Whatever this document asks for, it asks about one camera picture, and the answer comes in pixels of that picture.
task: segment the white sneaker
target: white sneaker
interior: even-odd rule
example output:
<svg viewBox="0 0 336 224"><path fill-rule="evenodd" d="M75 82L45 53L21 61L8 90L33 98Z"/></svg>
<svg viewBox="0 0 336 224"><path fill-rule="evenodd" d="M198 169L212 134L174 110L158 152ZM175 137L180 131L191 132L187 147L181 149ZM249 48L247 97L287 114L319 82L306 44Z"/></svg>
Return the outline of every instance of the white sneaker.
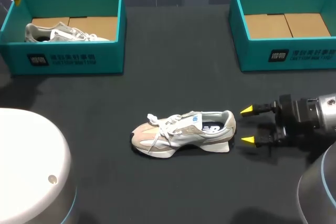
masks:
<svg viewBox="0 0 336 224"><path fill-rule="evenodd" d="M26 42L108 41L95 34L86 34L77 28L71 28L62 22L50 28L30 23L26 26L25 40Z"/></svg>
<svg viewBox="0 0 336 224"><path fill-rule="evenodd" d="M149 123L131 133L133 146L160 158L171 157L181 146L193 144L208 152L229 152L228 141L236 131L231 111L194 112L158 120L148 114Z"/></svg>

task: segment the yellow object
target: yellow object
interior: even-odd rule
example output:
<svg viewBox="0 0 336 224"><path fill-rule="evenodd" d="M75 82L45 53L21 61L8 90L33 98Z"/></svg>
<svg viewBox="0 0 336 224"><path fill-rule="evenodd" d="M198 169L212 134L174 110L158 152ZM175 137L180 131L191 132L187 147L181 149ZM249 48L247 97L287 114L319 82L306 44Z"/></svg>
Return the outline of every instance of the yellow object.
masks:
<svg viewBox="0 0 336 224"><path fill-rule="evenodd" d="M251 105L250 107L248 107L248 108L244 109L243 111L241 111L241 114L246 113L246 112L251 112L251 111L253 111L253 105Z"/></svg>
<svg viewBox="0 0 336 224"><path fill-rule="evenodd" d="M19 6L19 4L21 3L21 0L14 0L14 3L16 6Z"/></svg>
<svg viewBox="0 0 336 224"><path fill-rule="evenodd" d="M254 144L254 136L243 137L242 140Z"/></svg>

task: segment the cardboard insert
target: cardboard insert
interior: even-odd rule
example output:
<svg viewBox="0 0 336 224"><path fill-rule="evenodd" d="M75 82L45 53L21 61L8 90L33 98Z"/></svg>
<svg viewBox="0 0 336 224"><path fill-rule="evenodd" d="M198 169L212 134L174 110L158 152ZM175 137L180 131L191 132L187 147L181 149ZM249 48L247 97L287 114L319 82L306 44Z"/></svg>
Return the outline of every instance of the cardboard insert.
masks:
<svg viewBox="0 0 336 224"><path fill-rule="evenodd" d="M31 21L36 26L54 27L59 22L67 26L80 29L84 33L96 34L98 37L116 40L118 29L117 17L60 17L60 18L33 18Z"/></svg>
<svg viewBox="0 0 336 224"><path fill-rule="evenodd" d="M330 37L319 13L245 15L251 39Z"/></svg>

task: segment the shoe insole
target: shoe insole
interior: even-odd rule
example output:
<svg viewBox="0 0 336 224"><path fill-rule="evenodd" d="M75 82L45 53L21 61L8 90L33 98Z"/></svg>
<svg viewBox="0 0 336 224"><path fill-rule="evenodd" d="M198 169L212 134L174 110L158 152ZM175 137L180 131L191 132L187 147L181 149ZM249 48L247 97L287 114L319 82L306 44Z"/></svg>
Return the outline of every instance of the shoe insole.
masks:
<svg viewBox="0 0 336 224"><path fill-rule="evenodd" d="M38 42L43 42L43 41L46 41L46 40L50 40L50 37L47 37L47 36L41 36L41 37L38 37L36 39Z"/></svg>
<svg viewBox="0 0 336 224"><path fill-rule="evenodd" d="M205 133L216 133L224 128L224 124L221 122L203 122L202 131Z"/></svg>

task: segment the black fabric surface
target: black fabric surface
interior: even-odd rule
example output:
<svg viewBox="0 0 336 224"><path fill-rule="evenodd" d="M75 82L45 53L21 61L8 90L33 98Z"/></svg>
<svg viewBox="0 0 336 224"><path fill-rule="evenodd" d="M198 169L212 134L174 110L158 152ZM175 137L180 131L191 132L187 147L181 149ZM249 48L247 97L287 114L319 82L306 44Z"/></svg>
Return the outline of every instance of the black fabric surface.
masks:
<svg viewBox="0 0 336 224"><path fill-rule="evenodd" d="M39 113L67 139L80 224L300 223L297 183L316 154L282 148L269 156L242 143L271 114L241 120L239 112L284 93L335 92L336 74L242 73L227 13L228 6L128 8L122 76L11 79L0 65L0 106ZM163 118L191 110L231 110L234 149L184 148L165 160L131 150L129 135L148 113Z"/></svg>

